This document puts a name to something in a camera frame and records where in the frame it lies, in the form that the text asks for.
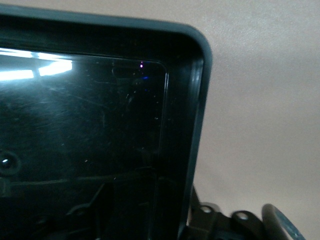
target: open lid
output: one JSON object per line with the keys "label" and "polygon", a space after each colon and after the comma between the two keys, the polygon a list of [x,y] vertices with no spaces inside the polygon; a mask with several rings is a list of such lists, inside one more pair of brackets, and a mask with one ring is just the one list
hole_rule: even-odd
{"label": "open lid", "polygon": [[0,239],[177,239],[211,65],[189,26],[2,5]]}

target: plastic case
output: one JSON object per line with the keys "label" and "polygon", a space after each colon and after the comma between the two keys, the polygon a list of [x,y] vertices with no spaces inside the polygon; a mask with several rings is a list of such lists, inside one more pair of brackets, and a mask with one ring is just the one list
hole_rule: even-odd
{"label": "plastic case", "polygon": [[178,239],[211,66],[190,26],[1,5],[0,239]]}

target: white wall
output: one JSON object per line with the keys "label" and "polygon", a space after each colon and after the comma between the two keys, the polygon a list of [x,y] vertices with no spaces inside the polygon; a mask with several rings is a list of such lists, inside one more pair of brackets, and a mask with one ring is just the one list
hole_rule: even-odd
{"label": "white wall", "polygon": [[214,63],[195,176],[204,202],[278,206],[320,236],[319,0],[0,0],[198,28]]}

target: beige wall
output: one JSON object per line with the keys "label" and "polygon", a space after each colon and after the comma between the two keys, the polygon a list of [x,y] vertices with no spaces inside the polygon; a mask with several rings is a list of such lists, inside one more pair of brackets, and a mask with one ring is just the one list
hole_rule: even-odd
{"label": "beige wall", "polygon": [[225,214],[278,206],[320,236],[319,0],[0,0],[198,28],[214,64],[195,186]]}

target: transparent panel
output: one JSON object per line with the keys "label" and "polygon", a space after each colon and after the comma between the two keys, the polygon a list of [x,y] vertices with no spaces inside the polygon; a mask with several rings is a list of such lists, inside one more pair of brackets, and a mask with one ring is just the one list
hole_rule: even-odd
{"label": "transparent panel", "polygon": [[160,63],[0,48],[0,239],[147,239]]}

